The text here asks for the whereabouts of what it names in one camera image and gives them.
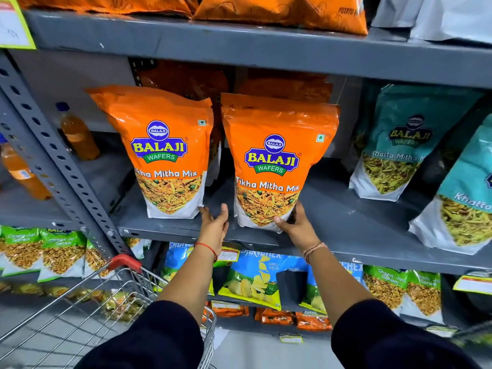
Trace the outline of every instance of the bottle label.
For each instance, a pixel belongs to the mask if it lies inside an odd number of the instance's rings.
[[[9,172],[16,180],[25,180],[34,177],[33,173],[30,170],[18,170]]]
[[[71,135],[65,134],[65,136],[70,142],[81,142],[86,138],[85,134],[83,133],[75,133]]]

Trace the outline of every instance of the hand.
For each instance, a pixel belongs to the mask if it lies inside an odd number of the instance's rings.
[[[217,219],[213,218],[208,207],[199,207],[198,209],[202,213],[202,228],[197,242],[207,244],[218,256],[222,250],[222,241],[224,241],[225,234],[229,228],[227,205],[225,203],[220,205],[220,214]]]
[[[274,222],[289,235],[294,245],[302,252],[320,243],[321,241],[314,232],[314,229],[312,229],[312,225],[300,201],[297,201],[293,215],[295,218],[294,224],[289,224],[278,216],[274,216]]]

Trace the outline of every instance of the cart handle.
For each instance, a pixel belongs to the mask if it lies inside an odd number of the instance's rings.
[[[142,273],[142,263],[127,254],[116,255],[113,259],[111,259],[108,268],[113,271],[115,268],[123,265],[137,273]]]

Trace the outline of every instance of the blue bottle cap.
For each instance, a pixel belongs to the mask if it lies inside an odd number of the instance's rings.
[[[70,110],[70,107],[68,106],[68,104],[66,102],[57,102],[55,104],[55,106],[57,107],[58,111],[68,111]]]

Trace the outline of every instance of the forearm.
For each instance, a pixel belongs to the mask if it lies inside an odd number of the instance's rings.
[[[207,300],[212,279],[213,253],[204,246],[197,246],[189,254],[183,266],[157,297],[178,303],[186,308],[201,324],[203,307]]]
[[[328,248],[319,248],[309,255],[319,294],[330,322],[335,325],[342,314],[354,304],[373,298],[335,258]]]

